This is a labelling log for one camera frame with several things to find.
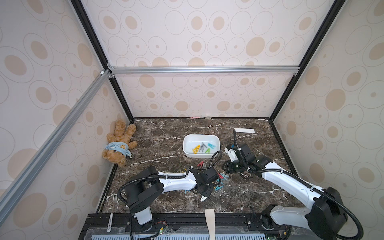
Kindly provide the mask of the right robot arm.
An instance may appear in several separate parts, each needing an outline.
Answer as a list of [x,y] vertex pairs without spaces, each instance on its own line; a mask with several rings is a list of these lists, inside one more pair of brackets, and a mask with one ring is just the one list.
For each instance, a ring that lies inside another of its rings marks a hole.
[[311,230],[322,240],[346,240],[339,231],[351,219],[358,232],[351,237],[360,240],[364,229],[358,218],[344,206],[339,192],[313,185],[293,173],[284,170],[264,155],[255,156],[247,144],[234,141],[225,147],[229,155],[222,169],[228,174],[248,172],[269,181],[299,200],[304,207],[292,208],[270,205],[261,216],[262,220],[276,225],[290,225]]

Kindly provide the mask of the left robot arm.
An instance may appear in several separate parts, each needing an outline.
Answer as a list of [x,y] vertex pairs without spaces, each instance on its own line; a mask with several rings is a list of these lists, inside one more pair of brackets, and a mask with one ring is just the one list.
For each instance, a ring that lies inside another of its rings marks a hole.
[[118,200],[129,208],[130,214],[140,225],[152,221],[150,205],[163,193],[192,191],[200,194],[203,202],[221,182],[215,165],[222,155],[222,151],[217,151],[207,167],[189,167],[185,173],[163,173],[155,167],[148,167],[118,189]]

